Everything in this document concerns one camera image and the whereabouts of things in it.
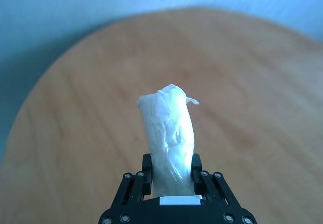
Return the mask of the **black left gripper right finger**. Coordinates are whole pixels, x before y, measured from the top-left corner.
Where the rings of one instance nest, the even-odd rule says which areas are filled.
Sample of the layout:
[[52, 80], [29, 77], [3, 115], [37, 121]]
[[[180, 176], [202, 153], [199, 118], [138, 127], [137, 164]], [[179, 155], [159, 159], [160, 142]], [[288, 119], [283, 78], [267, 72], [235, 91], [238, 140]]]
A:
[[217, 203], [238, 207], [239, 202], [228, 186], [224, 176], [220, 172], [213, 174], [203, 170], [199, 154], [194, 153], [191, 163], [191, 179], [194, 185], [194, 193], [201, 195], [203, 199]]

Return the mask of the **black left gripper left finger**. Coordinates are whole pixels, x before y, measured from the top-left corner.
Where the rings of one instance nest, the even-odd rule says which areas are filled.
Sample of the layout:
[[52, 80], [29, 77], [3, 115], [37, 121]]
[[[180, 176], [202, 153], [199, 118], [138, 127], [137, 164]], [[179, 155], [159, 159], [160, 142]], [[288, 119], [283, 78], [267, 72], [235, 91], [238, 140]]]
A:
[[112, 209], [153, 210], [152, 200], [143, 200], [152, 190], [152, 160], [150, 154], [142, 157], [141, 170], [136, 174], [123, 174], [112, 202]]

